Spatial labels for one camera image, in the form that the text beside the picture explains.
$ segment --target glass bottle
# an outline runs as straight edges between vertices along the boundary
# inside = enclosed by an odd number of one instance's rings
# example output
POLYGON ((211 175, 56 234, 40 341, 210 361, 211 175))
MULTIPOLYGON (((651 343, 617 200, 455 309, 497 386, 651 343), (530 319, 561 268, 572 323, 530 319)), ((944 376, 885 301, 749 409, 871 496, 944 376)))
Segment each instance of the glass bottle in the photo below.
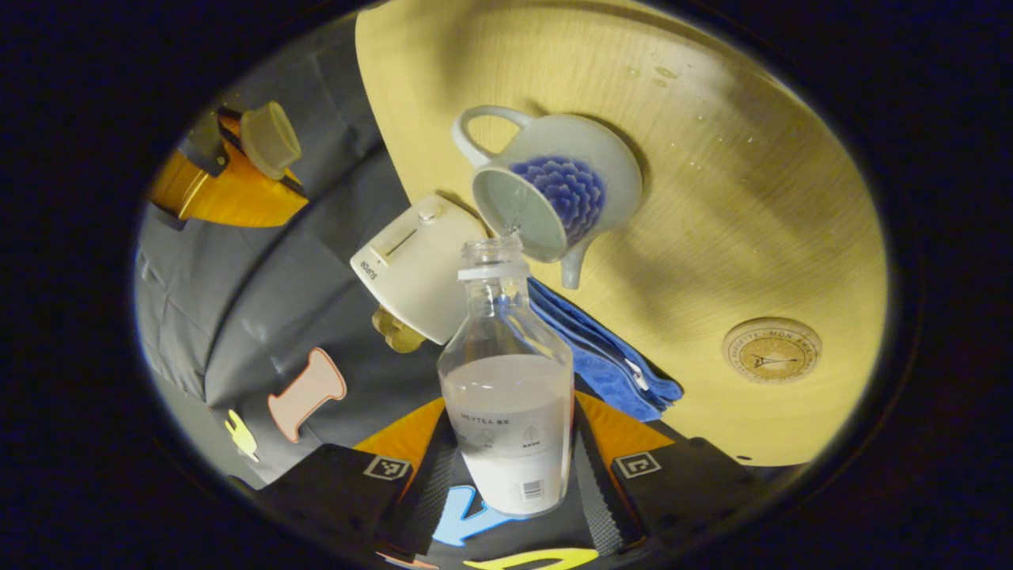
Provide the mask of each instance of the glass bottle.
POLYGON ((437 369, 465 465, 485 503, 516 518, 566 495, 573 354, 532 312, 517 234, 464 245, 468 317, 437 369))

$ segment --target blue towel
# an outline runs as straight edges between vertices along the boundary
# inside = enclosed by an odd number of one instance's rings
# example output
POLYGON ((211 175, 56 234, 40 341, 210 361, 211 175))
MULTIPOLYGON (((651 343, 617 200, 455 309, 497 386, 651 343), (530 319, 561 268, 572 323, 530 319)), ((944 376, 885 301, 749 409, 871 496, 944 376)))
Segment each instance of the blue towel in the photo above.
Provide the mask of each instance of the blue towel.
POLYGON ((660 379, 640 353, 535 278, 528 278, 531 309, 573 351, 573 372, 613 408, 641 422, 657 420, 683 397, 675 381, 660 379))

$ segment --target blue flower pattern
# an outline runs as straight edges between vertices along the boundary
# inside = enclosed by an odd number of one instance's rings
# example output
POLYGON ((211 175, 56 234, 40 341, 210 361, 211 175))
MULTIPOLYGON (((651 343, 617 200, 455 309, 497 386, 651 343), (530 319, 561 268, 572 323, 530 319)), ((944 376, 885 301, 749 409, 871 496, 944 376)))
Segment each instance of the blue flower pattern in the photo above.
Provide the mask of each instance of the blue flower pattern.
POLYGON ((516 162, 511 171, 532 183, 552 203, 569 245, 598 223, 605 207, 605 181, 586 162, 565 156, 539 156, 516 162))

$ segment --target white pitcher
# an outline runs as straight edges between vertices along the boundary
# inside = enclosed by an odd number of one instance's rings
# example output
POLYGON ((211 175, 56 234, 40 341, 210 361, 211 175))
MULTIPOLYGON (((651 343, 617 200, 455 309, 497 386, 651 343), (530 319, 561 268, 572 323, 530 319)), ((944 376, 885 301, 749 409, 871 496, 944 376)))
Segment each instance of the white pitcher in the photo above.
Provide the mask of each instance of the white pitcher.
POLYGON ((573 114, 535 118, 482 105, 462 112, 454 143, 475 166, 471 191, 482 219, 497 234, 517 228, 524 252, 544 262, 562 259, 562 283, 576 290, 588 246, 625 222, 640 203, 640 167, 622 139, 573 114), (479 146, 468 123, 501 116, 521 131, 498 154, 479 146))

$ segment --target barcode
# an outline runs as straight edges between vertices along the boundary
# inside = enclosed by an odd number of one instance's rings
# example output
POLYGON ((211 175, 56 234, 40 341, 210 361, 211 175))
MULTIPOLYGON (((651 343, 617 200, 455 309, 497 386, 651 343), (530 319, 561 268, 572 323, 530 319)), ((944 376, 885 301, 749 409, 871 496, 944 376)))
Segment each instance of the barcode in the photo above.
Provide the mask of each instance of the barcode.
POLYGON ((524 484, 524 499, 530 501, 531 499, 538 499, 542 496, 542 483, 545 480, 540 479, 538 481, 532 481, 531 483, 524 484))

